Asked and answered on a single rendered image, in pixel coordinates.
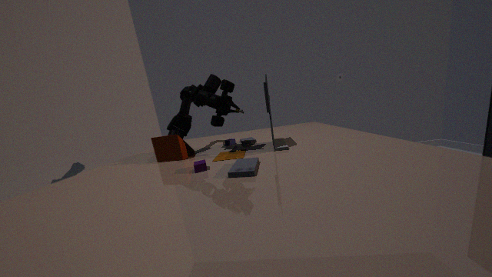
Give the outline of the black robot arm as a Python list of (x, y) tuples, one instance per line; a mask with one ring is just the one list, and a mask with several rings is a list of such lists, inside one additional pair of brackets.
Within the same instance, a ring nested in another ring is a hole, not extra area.
[(184, 136), (187, 136), (192, 120), (192, 117), (189, 115), (191, 103), (194, 102), (197, 107), (206, 105), (204, 102), (205, 96), (208, 93), (215, 94), (220, 84), (221, 80), (219, 77), (210, 74), (204, 86), (201, 84), (198, 87), (195, 85), (185, 86), (180, 92), (182, 102), (179, 113), (174, 116), (167, 127), (167, 130), (169, 130), (168, 135), (179, 135), (182, 139)]

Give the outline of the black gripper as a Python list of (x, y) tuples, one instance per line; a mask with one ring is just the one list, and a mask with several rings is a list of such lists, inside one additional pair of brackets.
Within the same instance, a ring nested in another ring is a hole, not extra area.
[(221, 96), (213, 94), (213, 93), (208, 93), (205, 96), (204, 102), (207, 106), (216, 109), (217, 115), (212, 116), (211, 125), (222, 127), (224, 124), (224, 118), (221, 116), (227, 115), (228, 113), (231, 113), (231, 112), (237, 112), (235, 110), (224, 108), (225, 103), (234, 107), (234, 108), (237, 108), (237, 109), (240, 109), (240, 108), (237, 107), (236, 104), (234, 104), (232, 102), (232, 97), (228, 96), (228, 92), (232, 93), (234, 90), (234, 83), (229, 82), (228, 80), (224, 79), (221, 82), (220, 89), (223, 90)]

